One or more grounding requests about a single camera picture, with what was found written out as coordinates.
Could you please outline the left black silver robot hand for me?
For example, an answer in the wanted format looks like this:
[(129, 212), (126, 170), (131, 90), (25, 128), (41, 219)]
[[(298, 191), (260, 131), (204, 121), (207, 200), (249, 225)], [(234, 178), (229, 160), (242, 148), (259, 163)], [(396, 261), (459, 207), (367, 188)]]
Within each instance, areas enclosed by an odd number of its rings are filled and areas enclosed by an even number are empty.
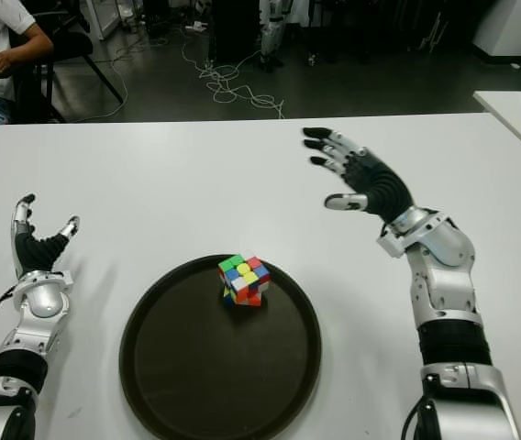
[(30, 206), (35, 199), (34, 193), (22, 197), (12, 216), (11, 248), (18, 279), (33, 271), (51, 272), (59, 256), (79, 231), (80, 217), (74, 215), (55, 235), (36, 238), (36, 227), (29, 221), (32, 215)]

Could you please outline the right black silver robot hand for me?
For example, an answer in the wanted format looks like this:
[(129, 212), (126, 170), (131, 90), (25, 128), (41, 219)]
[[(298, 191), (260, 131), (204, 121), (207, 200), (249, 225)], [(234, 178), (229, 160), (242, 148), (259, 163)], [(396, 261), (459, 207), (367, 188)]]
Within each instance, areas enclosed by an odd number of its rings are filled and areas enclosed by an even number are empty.
[(326, 127), (305, 127), (304, 145), (320, 152), (309, 158), (344, 181), (352, 193), (333, 193), (324, 201), (330, 210), (362, 211), (389, 224), (414, 205), (402, 179), (368, 148)]

